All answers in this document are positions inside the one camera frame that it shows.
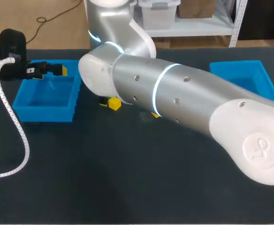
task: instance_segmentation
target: black cable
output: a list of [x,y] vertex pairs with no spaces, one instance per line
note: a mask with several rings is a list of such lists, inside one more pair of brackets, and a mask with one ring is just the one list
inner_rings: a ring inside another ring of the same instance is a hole
[[75,5],[74,7],[72,7],[72,8],[70,8],[70,9],[68,9],[68,10],[66,10],[66,11],[64,11],[64,12],[62,12],[62,13],[56,15],[56,16],[54,16],[53,18],[51,18],[51,19],[49,19],[49,20],[47,20],[47,19],[46,19],[45,17],[43,17],[43,16],[38,17],[38,18],[36,19],[36,21],[39,22],[39,23],[41,23],[41,24],[40,24],[40,26],[38,27],[38,29],[37,29],[37,31],[36,31],[34,37],[33,37],[31,40],[27,41],[26,44],[28,44],[29,42],[31,42],[32,40],[35,39],[35,37],[37,36],[37,34],[38,34],[40,28],[43,26],[43,24],[45,24],[46,22],[49,22],[49,21],[51,21],[51,20],[53,20],[53,19],[59,17],[60,15],[63,15],[64,13],[69,12],[69,11],[72,10],[72,9],[75,9],[76,7],[78,7],[78,6],[81,4],[82,1],[83,1],[83,0],[80,0],[80,2],[79,2],[77,5]]

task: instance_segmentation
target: plastic storage container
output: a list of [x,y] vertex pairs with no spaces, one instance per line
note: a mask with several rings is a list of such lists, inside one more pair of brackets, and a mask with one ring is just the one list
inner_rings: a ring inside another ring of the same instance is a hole
[[44,75],[44,79],[23,80],[13,109],[22,122],[72,122],[81,76],[77,60],[34,60],[61,63],[68,76]]
[[175,23],[175,13],[181,0],[139,0],[145,30],[168,30]]
[[137,5],[137,0],[130,0],[129,9],[131,11],[132,17],[134,17],[135,5]]
[[274,101],[274,85],[261,61],[210,63],[211,73]]

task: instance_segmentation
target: metal shelf frame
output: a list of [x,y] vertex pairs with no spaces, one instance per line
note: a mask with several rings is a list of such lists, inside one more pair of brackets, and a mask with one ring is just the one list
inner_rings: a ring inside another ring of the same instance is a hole
[[[191,37],[231,35],[229,47],[235,47],[248,0],[236,0],[236,19],[232,22],[231,12],[235,0],[217,0],[212,18],[180,19],[175,18],[169,30],[146,30],[151,37]],[[135,14],[135,21],[142,27],[141,16]]]

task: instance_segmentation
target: white spiral cable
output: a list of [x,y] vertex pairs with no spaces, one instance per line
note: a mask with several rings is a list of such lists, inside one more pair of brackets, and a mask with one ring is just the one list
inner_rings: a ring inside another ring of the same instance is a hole
[[[3,65],[5,64],[10,64],[10,63],[15,63],[15,58],[6,58],[4,60],[0,61],[0,70],[3,67]],[[7,177],[10,175],[13,175],[14,173],[17,173],[18,171],[20,171],[22,168],[24,168],[24,166],[27,164],[28,160],[29,160],[29,155],[30,155],[30,147],[29,147],[29,142],[28,139],[26,138],[26,135],[23,131],[23,128],[21,127],[17,117],[15,116],[15,113],[13,112],[5,94],[4,91],[2,90],[1,84],[0,84],[0,98],[3,102],[3,104],[5,105],[11,119],[13,120],[22,140],[23,140],[23,144],[24,144],[24,150],[25,150],[25,156],[23,159],[23,162],[14,170],[11,170],[9,172],[5,172],[5,173],[0,173],[0,178],[1,177]]]

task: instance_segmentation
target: cardboard box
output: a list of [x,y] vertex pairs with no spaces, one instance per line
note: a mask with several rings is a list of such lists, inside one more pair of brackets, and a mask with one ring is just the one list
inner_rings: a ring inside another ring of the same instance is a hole
[[178,8],[180,18],[211,18],[216,0],[181,0]]

